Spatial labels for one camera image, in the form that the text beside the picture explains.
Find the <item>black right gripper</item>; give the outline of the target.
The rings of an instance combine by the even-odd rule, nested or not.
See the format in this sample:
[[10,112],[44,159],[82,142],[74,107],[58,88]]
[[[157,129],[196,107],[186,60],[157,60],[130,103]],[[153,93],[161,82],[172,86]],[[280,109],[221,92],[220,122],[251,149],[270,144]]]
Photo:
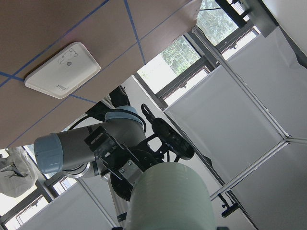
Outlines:
[[144,146],[145,149],[137,146],[128,148],[119,144],[102,126],[90,133],[84,141],[110,170],[113,190],[126,201],[130,201],[140,176],[147,169],[163,162],[161,157],[153,155],[148,145]]

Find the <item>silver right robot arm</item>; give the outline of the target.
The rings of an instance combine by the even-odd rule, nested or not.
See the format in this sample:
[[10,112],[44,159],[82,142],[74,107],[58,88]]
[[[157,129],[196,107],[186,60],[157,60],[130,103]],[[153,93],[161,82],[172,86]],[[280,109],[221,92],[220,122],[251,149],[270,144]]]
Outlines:
[[130,201],[140,174],[162,163],[169,146],[155,128],[161,119],[147,115],[154,134],[146,137],[145,121],[136,109],[119,106],[105,114],[102,123],[37,138],[34,153],[40,172],[66,173],[68,177],[110,174],[111,185]]

